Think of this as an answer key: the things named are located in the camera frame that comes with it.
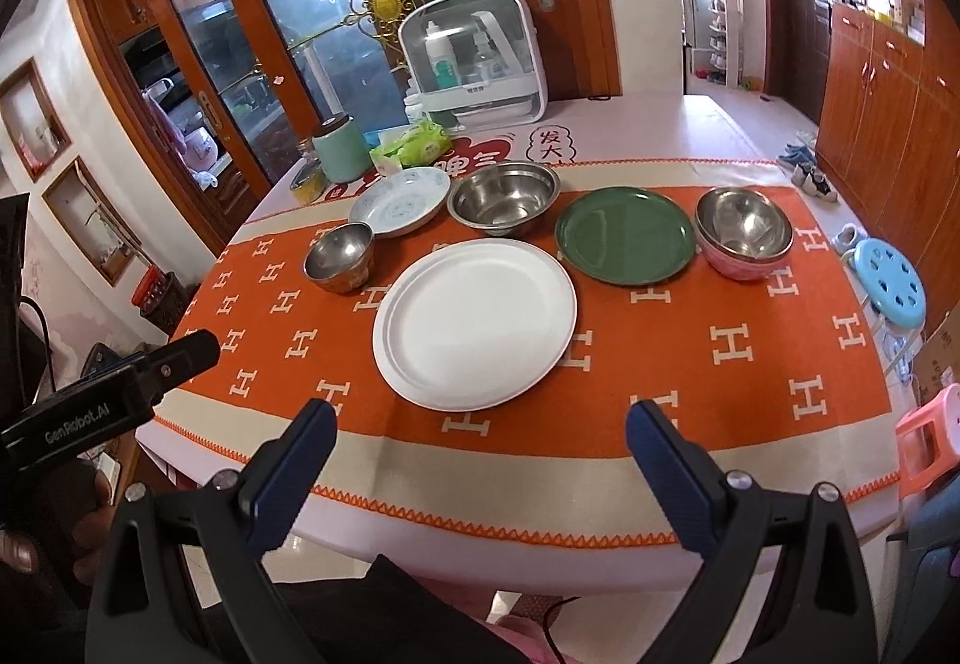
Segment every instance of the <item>orange zigzag trim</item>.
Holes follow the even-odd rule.
[[[186,437],[192,442],[196,442],[201,447],[207,448],[213,453],[219,453],[221,456],[231,458],[232,461],[247,463],[250,459],[243,453],[222,447],[216,442],[204,439],[194,432],[187,431],[184,427],[177,425],[173,421],[160,416],[155,416],[154,420],[162,424],[172,432],[176,432],[181,437]],[[863,499],[875,491],[882,490],[890,485],[894,485],[899,480],[899,472],[891,472],[889,475],[880,477],[878,480],[868,482],[867,485],[848,491],[844,494],[844,501],[847,504],[853,504],[854,501]],[[387,504],[385,501],[376,501],[376,499],[367,499],[344,491],[338,491],[325,485],[315,485],[311,492],[317,496],[323,496],[332,501],[342,501],[344,504],[358,507],[359,509],[368,509],[373,512],[379,512],[383,515],[389,515],[392,518],[411,521],[412,523],[421,523],[432,525],[434,528],[443,528],[447,531],[456,531],[456,533],[470,534],[472,536],[482,536],[487,539],[507,540],[510,542],[523,542],[528,545],[553,545],[557,548],[571,549],[611,549],[611,548],[642,548],[651,545],[672,545],[677,542],[677,535],[673,531],[669,533],[651,533],[651,534],[616,534],[613,536],[584,536],[582,534],[574,536],[573,534],[552,534],[540,533],[539,531],[517,530],[516,528],[493,527],[493,525],[482,525],[477,523],[467,523],[466,521],[453,520],[452,518],[442,518],[439,515],[431,515],[428,512],[421,512],[416,509],[407,509],[398,507],[395,504]]]

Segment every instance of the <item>bottle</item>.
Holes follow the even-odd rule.
[[[473,64],[483,81],[490,82],[507,76],[507,64],[490,43],[490,36],[485,30],[474,33],[473,43],[477,47],[477,57]]]
[[[414,81],[413,77],[410,77],[410,89],[407,90],[407,95],[403,100],[403,107],[407,113],[407,119],[410,121],[411,125],[420,121],[424,118],[424,116],[426,116],[424,105],[421,103],[421,94],[419,93],[419,89],[416,87],[416,81]]]
[[[437,24],[430,20],[426,26],[426,56],[430,59],[430,68],[440,90],[448,90],[460,84],[460,72],[457,68],[457,56],[453,52],[448,36],[440,32]]]

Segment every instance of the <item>sneaker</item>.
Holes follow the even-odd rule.
[[[781,166],[793,169],[793,167],[801,166],[802,164],[809,164],[811,167],[816,167],[817,159],[813,157],[813,153],[808,149],[789,149],[786,151],[786,154],[776,158],[776,162]]]
[[[817,134],[809,131],[797,131],[797,140],[803,145],[813,149],[817,145]]]
[[[867,232],[864,229],[853,225],[853,223],[847,223],[840,233],[830,240],[830,246],[833,247],[833,252],[837,255],[843,255],[843,253],[850,252],[864,239],[867,239]]]
[[[834,191],[830,186],[830,183],[827,182],[827,176],[820,169],[813,169],[806,175],[802,190],[808,196],[812,196],[813,199],[821,199],[827,201],[827,203],[836,203],[840,199],[837,191]]]
[[[803,152],[803,154],[808,155],[810,159],[814,159],[817,156],[814,155],[813,150],[808,147],[808,145],[795,145],[795,143],[789,143],[786,145],[786,151],[789,152]]]

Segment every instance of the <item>human hand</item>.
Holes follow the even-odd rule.
[[[110,483],[103,472],[97,472],[93,488],[97,509],[80,518],[72,533],[77,545],[86,551],[73,565],[73,574],[83,585],[93,585],[116,512],[109,506]],[[0,561],[24,575],[37,571],[40,563],[37,546],[30,538],[6,530],[0,531]]]

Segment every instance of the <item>small metal bowl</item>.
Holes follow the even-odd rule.
[[[304,261],[307,279],[331,293],[357,290],[373,273],[373,228],[347,223],[324,234]]]
[[[457,182],[446,199],[454,220],[491,237],[520,237],[533,229],[560,195],[550,167],[507,161]]]
[[[793,245],[784,210],[747,188],[715,188],[697,203],[697,228],[707,242],[744,263],[776,263]]]

